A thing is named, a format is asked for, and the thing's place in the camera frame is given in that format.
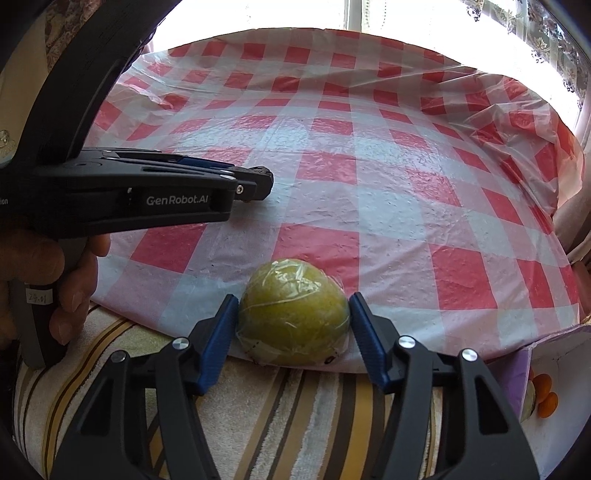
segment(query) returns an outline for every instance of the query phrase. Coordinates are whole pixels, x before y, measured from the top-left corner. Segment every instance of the label sticker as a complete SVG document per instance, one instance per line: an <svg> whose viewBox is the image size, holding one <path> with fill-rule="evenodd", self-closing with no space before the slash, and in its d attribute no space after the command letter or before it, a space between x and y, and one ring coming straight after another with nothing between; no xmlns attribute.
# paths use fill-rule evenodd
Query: label sticker
<svg viewBox="0 0 591 480"><path fill-rule="evenodd" d="M31 305L51 305L53 303L53 290L36 290L27 288L27 303Z"/></svg>

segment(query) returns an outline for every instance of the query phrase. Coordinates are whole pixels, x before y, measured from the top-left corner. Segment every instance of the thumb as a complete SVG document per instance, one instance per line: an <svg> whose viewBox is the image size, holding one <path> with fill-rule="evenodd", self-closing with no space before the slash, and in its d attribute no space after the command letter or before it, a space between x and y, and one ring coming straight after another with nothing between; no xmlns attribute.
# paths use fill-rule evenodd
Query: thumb
<svg viewBox="0 0 591 480"><path fill-rule="evenodd" d="M17 278L33 285L49 285L64 270L64 254L57 242L25 229L0 232L0 281Z"/></svg>

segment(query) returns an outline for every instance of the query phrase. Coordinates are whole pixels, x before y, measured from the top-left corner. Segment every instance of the genrobot.ai logo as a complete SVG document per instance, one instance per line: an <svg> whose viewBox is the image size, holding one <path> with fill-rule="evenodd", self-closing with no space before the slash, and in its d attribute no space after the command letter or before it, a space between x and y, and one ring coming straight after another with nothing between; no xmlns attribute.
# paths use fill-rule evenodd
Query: genrobot.ai logo
<svg viewBox="0 0 591 480"><path fill-rule="evenodd" d="M182 195L177 197L171 195L169 197L153 197L150 196L146 199L146 205L148 206L161 206L161 205L190 205L192 203L207 203L209 201L209 195L193 195L187 197Z"/></svg>

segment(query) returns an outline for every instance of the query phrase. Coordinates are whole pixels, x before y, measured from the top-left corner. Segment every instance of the plastic-wrapped fruit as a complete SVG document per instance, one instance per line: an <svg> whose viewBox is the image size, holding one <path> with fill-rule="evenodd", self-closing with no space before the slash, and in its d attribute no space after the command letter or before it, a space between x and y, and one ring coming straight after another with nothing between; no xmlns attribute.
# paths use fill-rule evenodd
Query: plastic-wrapped fruit
<svg viewBox="0 0 591 480"><path fill-rule="evenodd" d="M552 390L552 377L548 374L536 375L532 380L535 387L535 400L542 403Z"/></svg>
<svg viewBox="0 0 591 480"><path fill-rule="evenodd" d="M236 336L259 364L327 364L347 347L349 303L340 286L302 260L266 263L242 299Z"/></svg>
<svg viewBox="0 0 591 480"><path fill-rule="evenodd" d="M527 388L525 390L525 398L523 401L523 409L521 410L521 421L526 421L531 417L535 411L535 387L531 380L527 382Z"/></svg>
<svg viewBox="0 0 591 480"><path fill-rule="evenodd" d="M550 417L558 408L558 395L554 392L550 392L544 401L538 405L538 416L541 419L547 419Z"/></svg>

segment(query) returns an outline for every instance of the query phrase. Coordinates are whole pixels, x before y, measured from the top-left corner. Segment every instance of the human hand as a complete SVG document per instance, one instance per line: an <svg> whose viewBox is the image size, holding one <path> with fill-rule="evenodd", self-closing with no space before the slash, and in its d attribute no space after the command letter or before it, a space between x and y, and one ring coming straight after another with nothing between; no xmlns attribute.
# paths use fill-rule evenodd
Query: human hand
<svg viewBox="0 0 591 480"><path fill-rule="evenodd" d="M77 337L88 314L90 297L98 280L97 257L109 252L109 235L90 237L75 270L60 286L60 305L51 316L49 330L62 345ZM8 298L8 281L19 279L33 285L49 285L64 270L59 244L19 227L0 226L0 349L17 338Z"/></svg>

